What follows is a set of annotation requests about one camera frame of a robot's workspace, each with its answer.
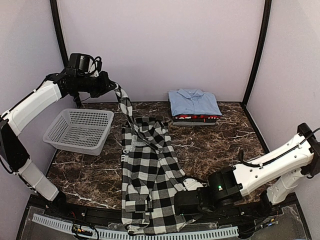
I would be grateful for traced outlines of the black white plaid shirt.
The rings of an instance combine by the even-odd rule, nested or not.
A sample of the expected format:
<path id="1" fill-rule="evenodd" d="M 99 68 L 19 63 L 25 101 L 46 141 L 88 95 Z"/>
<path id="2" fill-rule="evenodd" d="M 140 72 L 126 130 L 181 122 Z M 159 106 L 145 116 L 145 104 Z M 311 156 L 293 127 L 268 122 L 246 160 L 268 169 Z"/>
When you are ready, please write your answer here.
<path id="1" fill-rule="evenodd" d="M 131 236 L 179 232 L 200 218 L 175 213 L 174 196 L 184 192 L 181 168 L 167 123 L 155 117 L 134 117 L 127 93 L 115 88 L 126 117 L 122 126 L 121 220 Z"/>

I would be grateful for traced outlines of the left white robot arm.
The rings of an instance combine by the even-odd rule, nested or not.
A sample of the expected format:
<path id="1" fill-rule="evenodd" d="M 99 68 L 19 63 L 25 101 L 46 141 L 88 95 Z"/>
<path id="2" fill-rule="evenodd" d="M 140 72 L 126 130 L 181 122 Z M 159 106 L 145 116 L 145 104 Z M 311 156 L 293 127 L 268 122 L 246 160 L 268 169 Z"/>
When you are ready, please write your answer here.
<path id="1" fill-rule="evenodd" d="M 33 163 L 19 135 L 46 108 L 80 92 L 98 98 L 115 89 L 108 73 L 102 70 L 102 58 L 84 53 L 70 55 L 60 73 L 47 75 L 43 82 L 0 117 L 0 163 L 10 175 L 17 175 L 27 186 L 51 202 L 51 210 L 60 218 L 71 213 L 66 195 Z"/>

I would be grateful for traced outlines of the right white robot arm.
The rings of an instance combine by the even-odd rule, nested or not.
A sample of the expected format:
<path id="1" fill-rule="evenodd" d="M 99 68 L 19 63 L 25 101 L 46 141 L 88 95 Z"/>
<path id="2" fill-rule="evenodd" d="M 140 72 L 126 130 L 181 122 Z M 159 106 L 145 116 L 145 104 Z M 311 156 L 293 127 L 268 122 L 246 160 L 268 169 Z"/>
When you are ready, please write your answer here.
<path id="1" fill-rule="evenodd" d="M 320 172 L 320 143 L 304 122 L 297 133 L 281 147 L 256 159 L 245 161 L 238 152 L 238 164 L 225 167 L 208 176 L 207 185 L 193 177 L 184 177 L 186 191 L 174 196 L 178 216 L 214 213 L 234 205 L 261 186 L 275 181 L 260 195 L 255 213 L 266 217 L 296 188 L 302 178 L 313 178 Z"/>

